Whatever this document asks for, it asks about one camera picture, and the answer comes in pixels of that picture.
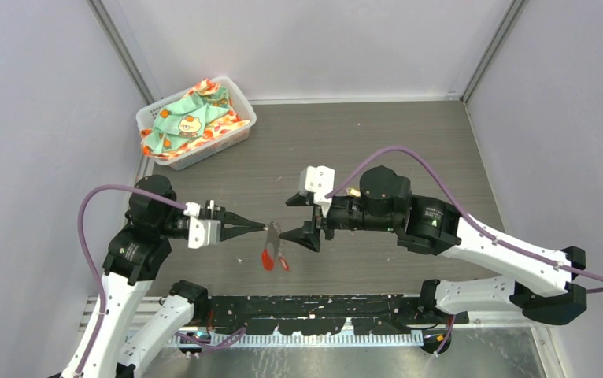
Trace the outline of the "key with red tag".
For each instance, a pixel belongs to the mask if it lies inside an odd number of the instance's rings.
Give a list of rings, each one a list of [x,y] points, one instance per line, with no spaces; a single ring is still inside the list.
[[[283,270],[286,271],[286,272],[289,272],[290,271],[290,266],[289,266],[286,258],[284,257],[284,255],[283,254],[278,254],[278,259],[279,259],[279,262],[280,262]]]

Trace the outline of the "red keyring with metal chain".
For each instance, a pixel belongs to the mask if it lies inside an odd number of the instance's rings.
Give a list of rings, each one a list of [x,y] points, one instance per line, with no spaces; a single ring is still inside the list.
[[[265,246],[261,253],[261,263],[266,271],[272,271],[276,265],[275,258],[282,254],[280,250],[281,239],[279,237],[279,225],[271,221],[267,227]]]

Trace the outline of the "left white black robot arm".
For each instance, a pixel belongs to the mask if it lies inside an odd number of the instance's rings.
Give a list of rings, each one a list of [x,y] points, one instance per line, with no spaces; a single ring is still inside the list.
[[[85,213],[103,191],[129,193],[125,224],[109,242],[105,260],[96,266],[85,236]],[[91,190],[80,204],[77,233],[98,288],[98,300],[74,355],[60,377],[140,377],[163,345],[184,325],[199,326],[209,316],[209,295],[202,286],[181,280],[165,304],[130,340],[125,337],[140,302],[180,239],[198,250],[251,232],[267,231],[218,206],[179,202],[168,177],[145,176],[134,186],[106,184]]]

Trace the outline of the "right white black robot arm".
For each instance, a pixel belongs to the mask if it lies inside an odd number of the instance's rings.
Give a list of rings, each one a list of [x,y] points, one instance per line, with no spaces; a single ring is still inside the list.
[[[425,280],[417,312],[427,323],[470,311],[520,311],[548,325],[566,325],[587,308],[586,289],[574,283],[586,266],[584,250],[550,250],[505,235],[443,200],[415,195],[410,180],[385,166],[361,175],[355,195],[330,195],[334,171],[304,169],[288,206],[309,206],[312,216],[281,238],[312,251],[338,230],[390,232],[397,244],[422,255],[456,258],[494,277],[453,282]]]

